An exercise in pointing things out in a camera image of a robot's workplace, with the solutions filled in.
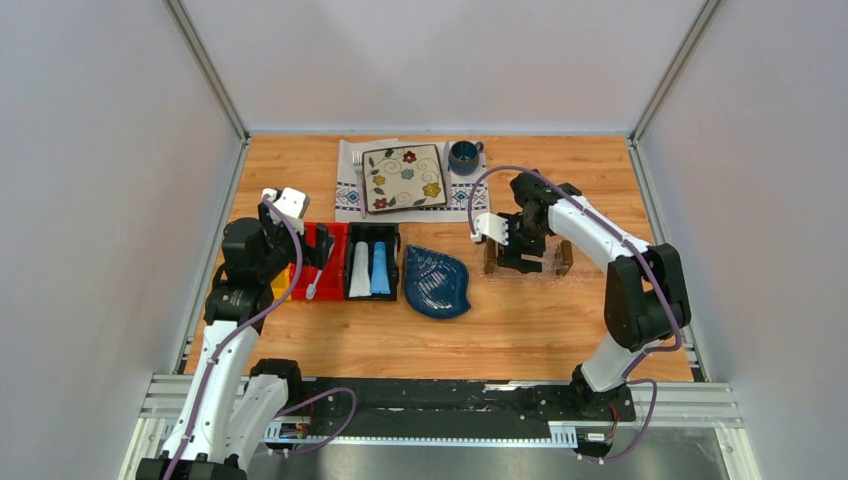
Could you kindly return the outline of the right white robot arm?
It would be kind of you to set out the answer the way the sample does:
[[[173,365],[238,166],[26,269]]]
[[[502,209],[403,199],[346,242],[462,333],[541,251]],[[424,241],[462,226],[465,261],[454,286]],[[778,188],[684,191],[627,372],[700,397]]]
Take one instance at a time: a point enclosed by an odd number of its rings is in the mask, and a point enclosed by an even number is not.
[[[691,309],[680,254],[668,243],[651,245],[631,235],[575,187],[556,185],[536,169],[519,168],[510,188],[521,210],[497,216],[505,234],[496,246],[497,266],[539,273],[547,238],[559,236],[605,276],[607,333],[575,368],[570,391],[574,412],[596,418],[646,356],[681,347]]]

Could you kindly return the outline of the blue toothpaste tube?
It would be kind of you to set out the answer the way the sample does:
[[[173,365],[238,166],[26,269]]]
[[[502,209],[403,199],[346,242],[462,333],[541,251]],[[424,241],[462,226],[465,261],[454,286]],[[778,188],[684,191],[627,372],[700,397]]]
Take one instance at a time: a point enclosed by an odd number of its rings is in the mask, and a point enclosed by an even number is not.
[[[372,271],[370,278],[370,293],[372,295],[389,295],[390,284],[387,267],[387,249],[382,241],[373,245]]]

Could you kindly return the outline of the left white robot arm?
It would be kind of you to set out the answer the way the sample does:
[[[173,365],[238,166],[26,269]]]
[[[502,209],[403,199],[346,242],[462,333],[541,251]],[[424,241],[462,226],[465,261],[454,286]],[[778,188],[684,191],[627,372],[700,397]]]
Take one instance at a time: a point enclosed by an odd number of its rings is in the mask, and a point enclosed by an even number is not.
[[[240,218],[223,230],[223,262],[206,298],[202,349],[177,424],[154,458],[141,459],[138,479],[245,479],[250,451],[276,411],[291,415],[306,390],[296,362],[264,359],[251,370],[246,399],[241,375],[264,320],[282,300],[272,283],[287,267],[326,265],[335,246],[327,225],[305,228],[290,216]]]

